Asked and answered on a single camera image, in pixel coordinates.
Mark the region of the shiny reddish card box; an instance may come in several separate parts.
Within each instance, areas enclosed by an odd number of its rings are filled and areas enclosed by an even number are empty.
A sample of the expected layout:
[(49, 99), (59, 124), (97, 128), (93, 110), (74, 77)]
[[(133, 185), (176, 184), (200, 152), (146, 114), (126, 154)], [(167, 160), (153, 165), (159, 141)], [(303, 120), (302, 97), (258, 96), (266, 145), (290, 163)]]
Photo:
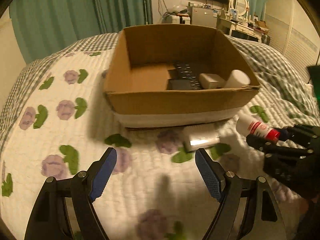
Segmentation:
[(208, 148), (220, 142), (220, 135), (214, 123), (186, 126), (182, 130), (183, 142), (188, 152)]

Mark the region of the large green curtain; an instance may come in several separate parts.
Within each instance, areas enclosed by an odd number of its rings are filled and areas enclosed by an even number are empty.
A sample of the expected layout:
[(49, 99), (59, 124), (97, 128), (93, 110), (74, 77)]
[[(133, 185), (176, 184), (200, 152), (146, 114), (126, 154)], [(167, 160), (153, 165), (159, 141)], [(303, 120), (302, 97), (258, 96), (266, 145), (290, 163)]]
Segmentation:
[(9, 15), (26, 63), (84, 38), (152, 23), (151, 0), (13, 0)]

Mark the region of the silver mini fridge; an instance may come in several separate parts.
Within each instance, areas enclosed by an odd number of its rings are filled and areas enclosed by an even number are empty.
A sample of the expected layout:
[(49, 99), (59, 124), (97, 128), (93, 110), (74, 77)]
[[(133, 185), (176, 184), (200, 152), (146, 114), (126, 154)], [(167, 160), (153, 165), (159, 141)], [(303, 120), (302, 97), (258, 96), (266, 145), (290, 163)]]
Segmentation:
[(213, 10), (188, 7), (188, 14), (190, 16), (190, 23), (192, 25), (200, 25), (212, 28), (216, 28), (217, 26), (217, 13)]

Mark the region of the white louvered wardrobe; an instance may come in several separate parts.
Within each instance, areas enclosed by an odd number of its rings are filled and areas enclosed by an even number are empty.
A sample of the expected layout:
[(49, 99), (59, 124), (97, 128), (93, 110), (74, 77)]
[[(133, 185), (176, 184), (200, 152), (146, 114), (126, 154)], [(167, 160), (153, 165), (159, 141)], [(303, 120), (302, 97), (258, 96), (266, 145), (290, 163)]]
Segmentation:
[(270, 46), (279, 51), (304, 82), (308, 66), (319, 64), (319, 35), (297, 0), (267, 0), (265, 22)]

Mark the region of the black remote control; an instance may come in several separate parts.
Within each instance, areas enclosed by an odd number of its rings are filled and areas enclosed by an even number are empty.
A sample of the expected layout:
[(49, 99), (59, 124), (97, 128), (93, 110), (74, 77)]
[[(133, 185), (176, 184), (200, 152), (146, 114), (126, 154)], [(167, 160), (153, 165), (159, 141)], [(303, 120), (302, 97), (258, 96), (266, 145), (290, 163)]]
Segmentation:
[(177, 71), (179, 79), (187, 80), (191, 84), (193, 90), (201, 90), (202, 86), (199, 82), (199, 78), (196, 75), (193, 65), (184, 62), (175, 62), (174, 67)]

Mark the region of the white floral quilted mat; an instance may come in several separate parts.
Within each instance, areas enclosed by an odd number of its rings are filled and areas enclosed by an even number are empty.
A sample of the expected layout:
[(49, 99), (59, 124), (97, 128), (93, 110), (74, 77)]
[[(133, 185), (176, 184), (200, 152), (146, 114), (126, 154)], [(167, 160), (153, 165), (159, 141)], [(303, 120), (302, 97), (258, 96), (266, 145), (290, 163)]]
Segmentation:
[[(70, 178), (116, 147), (118, 163), (94, 209), (110, 239), (201, 239), (218, 202), (183, 150), (182, 129), (131, 131), (103, 94), (112, 51), (37, 61), (16, 82), (1, 117), (1, 217), (23, 239), (49, 176)], [(25, 88), (35, 85), (29, 95)]]

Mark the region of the white dressing table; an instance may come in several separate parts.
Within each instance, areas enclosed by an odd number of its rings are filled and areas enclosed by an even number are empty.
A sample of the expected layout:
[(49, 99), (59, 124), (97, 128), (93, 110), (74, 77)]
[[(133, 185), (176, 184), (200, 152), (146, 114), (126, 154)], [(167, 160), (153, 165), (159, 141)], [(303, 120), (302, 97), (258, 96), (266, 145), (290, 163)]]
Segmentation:
[(217, 19), (217, 29), (222, 31), (223, 33), (232, 36), (234, 31), (237, 31), (241, 34), (247, 35), (249, 40), (257, 41), (259, 43), (262, 42), (263, 34), (253, 28), (244, 26), (240, 23), (235, 23), (223, 18)]

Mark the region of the oval white mirror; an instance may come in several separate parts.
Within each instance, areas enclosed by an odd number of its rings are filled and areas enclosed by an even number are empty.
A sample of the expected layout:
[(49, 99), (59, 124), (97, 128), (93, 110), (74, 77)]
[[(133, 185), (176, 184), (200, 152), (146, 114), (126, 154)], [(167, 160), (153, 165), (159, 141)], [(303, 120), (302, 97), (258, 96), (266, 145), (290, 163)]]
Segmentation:
[(239, 16), (245, 16), (249, 12), (248, 0), (229, 0), (229, 6), (232, 10), (237, 10)]

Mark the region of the light blue earbuds case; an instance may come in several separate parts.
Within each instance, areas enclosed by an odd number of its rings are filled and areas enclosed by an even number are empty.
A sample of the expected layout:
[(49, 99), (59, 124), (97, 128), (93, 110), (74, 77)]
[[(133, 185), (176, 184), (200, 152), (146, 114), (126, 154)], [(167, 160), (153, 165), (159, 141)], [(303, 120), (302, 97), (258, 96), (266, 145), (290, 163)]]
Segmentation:
[(203, 89), (217, 89), (225, 86), (225, 80), (216, 74), (201, 73), (199, 82)]

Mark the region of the open cardboard box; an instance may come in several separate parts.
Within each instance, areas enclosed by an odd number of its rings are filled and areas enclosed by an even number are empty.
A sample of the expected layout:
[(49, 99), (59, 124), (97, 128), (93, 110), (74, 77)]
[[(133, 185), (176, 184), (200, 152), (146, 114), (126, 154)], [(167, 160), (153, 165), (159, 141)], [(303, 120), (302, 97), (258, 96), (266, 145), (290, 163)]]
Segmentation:
[(228, 35), (152, 24), (120, 32), (103, 91), (124, 127), (153, 128), (229, 119), (259, 88)]

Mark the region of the white bottle red cap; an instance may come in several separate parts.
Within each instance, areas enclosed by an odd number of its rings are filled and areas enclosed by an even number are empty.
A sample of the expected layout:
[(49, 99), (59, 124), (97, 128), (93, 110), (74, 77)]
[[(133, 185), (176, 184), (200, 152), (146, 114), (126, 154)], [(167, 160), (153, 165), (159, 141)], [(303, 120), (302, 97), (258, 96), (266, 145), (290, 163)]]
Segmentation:
[(268, 126), (263, 121), (247, 114), (240, 114), (236, 122), (236, 131), (244, 137), (249, 134), (277, 143), (280, 132)]

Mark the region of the white suitcase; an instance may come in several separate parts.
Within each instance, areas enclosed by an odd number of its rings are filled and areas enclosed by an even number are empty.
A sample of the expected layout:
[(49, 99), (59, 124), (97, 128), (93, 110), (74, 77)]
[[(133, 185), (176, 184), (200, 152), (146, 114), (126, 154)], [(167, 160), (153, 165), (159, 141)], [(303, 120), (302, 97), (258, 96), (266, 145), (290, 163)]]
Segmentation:
[(165, 20), (168, 24), (190, 24), (189, 16), (170, 15)]

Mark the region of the white cylindrical jar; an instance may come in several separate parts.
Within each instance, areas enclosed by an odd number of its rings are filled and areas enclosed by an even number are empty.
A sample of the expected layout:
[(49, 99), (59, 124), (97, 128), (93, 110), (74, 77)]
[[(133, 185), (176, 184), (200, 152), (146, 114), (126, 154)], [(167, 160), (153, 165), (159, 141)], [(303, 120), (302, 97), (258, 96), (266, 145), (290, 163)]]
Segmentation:
[(246, 73), (241, 70), (235, 69), (231, 72), (224, 88), (242, 88), (250, 85), (251, 80)]

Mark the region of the grey checkered bed cover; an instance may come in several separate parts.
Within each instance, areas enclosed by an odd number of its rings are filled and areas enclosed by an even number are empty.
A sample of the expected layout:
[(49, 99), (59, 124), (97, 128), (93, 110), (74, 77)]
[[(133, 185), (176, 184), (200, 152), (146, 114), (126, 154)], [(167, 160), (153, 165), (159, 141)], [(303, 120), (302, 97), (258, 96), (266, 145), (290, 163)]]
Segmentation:
[[(28, 64), (17, 78), (1, 112), (1, 149), (12, 141), (11, 136), (30, 97), (41, 100), (49, 97), (46, 90), (40, 90), (45, 81), (52, 79), (50, 89), (56, 95), (63, 94), (56, 85), (62, 71), (68, 67), (88, 70), (84, 88), (72, 87), (72, 94), (92, 98), (89, 122), (80, 126), (85, 136), (101, 141), (109, 135), (124, 133), (125, 128), (115, 119), (101, 92), (103, 72), (108, 68), (117, 41), (116, 33), (93, 36)], [(259, 93), (245, 106), (245, 111), (259, 105), (265, 110), (266, 119), (277, 126), (319, 124), (314, 97), (283, 55), (264, 44), (237, 38), (232, 38), (231, 42), (244, 56), (261, 85)]]

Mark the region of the black power adapter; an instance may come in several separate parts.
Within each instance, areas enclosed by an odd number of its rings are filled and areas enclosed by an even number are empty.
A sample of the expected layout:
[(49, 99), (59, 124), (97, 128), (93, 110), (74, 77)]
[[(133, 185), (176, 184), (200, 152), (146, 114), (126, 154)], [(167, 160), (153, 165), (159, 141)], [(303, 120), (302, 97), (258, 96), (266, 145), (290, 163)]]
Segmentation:
[(167, 90), (193, 90), (190, 80), (186, 79), (169, 79)]

